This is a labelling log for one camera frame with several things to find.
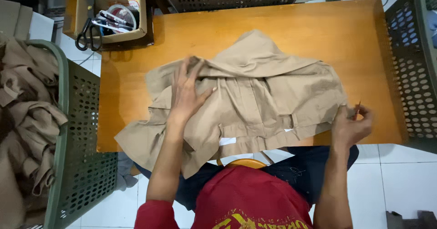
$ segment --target man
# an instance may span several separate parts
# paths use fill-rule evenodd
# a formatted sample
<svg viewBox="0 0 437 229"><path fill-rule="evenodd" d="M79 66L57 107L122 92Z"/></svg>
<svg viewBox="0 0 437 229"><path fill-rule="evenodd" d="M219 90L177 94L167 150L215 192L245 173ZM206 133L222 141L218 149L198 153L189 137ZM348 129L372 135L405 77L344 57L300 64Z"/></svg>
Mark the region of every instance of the man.
<svg viewBox="0 0 437 229"><path fill-rule="evenodd" d="M258 170L206 163L185 180L180 175L185 125L215 91L197 95L194 82L201 64L190 75L187 67L185 59L174 72L166 136L153 173L137 166L150 181L135 228L178 228L174 200L195 212L192 228L352 228L347 170L358 157L354 144L371 133L370 110L360 106L363 119L354 121L340 106L331 147L289 147L295 156ZM314 226L308 214L313 204Z"/></svg>

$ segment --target khaki garment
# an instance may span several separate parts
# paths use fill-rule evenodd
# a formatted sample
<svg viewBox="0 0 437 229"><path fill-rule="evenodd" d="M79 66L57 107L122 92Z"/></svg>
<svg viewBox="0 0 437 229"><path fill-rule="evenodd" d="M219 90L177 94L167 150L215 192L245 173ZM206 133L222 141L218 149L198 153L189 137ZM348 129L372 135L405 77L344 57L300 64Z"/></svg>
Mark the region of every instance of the khaki garment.
<svg viewBox="0 0 437 229"><path fill-rule="evenodd" d="M0 35L0 228L44 223L59 127L58 65L45 49Z"/></svg>
<svg viewBox="0 0 437 229"><path fill-rule="evenodd" d="M189 69L203 59L192 57ZM115 136L123 151L153 170L171 106L171 77L181 60L145 76L153 103L150 120L132 122ZM210 159L293 146L329 130L346 95L334 69L316 59L282 53L258 30L243 34L200 71L198 93L217 87L185 127L182 174ZM222 137L236 143L219 146Z"/></svg>

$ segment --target orange table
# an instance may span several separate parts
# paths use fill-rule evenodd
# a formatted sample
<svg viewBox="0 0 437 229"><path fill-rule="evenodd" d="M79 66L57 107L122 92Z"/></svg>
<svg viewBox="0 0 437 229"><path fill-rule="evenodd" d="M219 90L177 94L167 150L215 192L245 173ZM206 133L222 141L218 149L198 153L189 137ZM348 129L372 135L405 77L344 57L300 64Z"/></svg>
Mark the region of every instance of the orange table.
<svg viewBox="0 0 437 229"><path fill-rule="evenodd" d="M103 52L97 150L120 151L114 136L129 122L148 119L144 75L193 54L213 58L246 31L259 29L286 53L331 64L354 105L375 112L373 133L361 144L397 143L407 138L380 0L306 3L166 14L153 19L155 45ZM325 132L296 145L329 144Z"/></svg>

